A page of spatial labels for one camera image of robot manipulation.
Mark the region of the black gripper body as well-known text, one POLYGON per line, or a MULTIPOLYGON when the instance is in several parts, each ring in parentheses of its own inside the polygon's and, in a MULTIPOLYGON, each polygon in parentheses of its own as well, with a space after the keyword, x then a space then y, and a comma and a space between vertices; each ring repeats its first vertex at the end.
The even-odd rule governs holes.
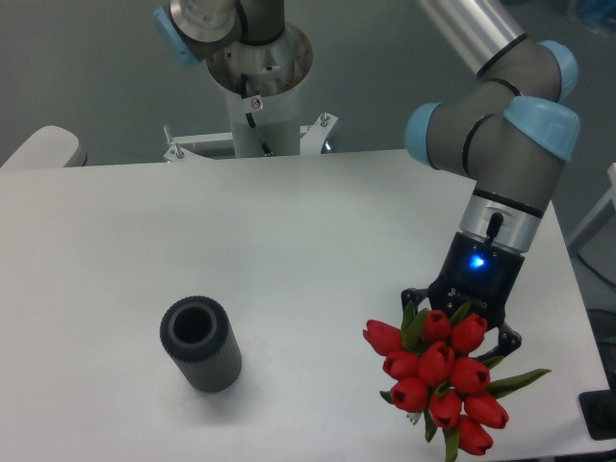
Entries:
POLYGON ((498 327, 505 320, 505 304, 524 260, 520 254, 458 232, 437 278, 427 289, 430 304, 453 314, 469 302, 472 314, 486 319, 490 329, 498 327))

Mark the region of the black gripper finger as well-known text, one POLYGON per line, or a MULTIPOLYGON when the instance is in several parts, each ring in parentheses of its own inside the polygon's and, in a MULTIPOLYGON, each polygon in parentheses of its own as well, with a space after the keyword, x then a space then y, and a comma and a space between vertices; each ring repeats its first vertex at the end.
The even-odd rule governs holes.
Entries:
POLYGON ((495 357, 506 357, 522 344, 522 336, 506 321, 498 327, 498 344, 476 357, 478 361, 486 361, 495 357))
POLYGON ((430 308, 430 302, 428 297, 428 288, 408 288, 401 292, 401 307, 402 312, 406 311, 409 304, 413 307, 413 316, 416 317, 424 308, 430 308))

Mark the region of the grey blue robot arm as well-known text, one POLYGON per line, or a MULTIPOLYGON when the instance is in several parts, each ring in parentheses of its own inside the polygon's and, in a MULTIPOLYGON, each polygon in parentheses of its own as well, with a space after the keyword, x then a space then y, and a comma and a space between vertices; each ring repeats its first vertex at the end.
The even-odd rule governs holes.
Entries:
MULTIPOLYGON (((401 299, 448 315, 469 303, 499 334, 491 355, 505 356, 521 343, 505 303, 578 137, 578 116, 563 105, 578 64, 567 47, 530 39, 499 1, 421 7, 479 84, 455 103, 416 109, 405 146, 416 161, 475 188, 436 280, 401 299)), ((295 93, 313 52, 282 2, 167 1, 154 18, 174 55, 206 64, 226 93, 237 157, 321 152, 332 119, 300 129, 295 93)))

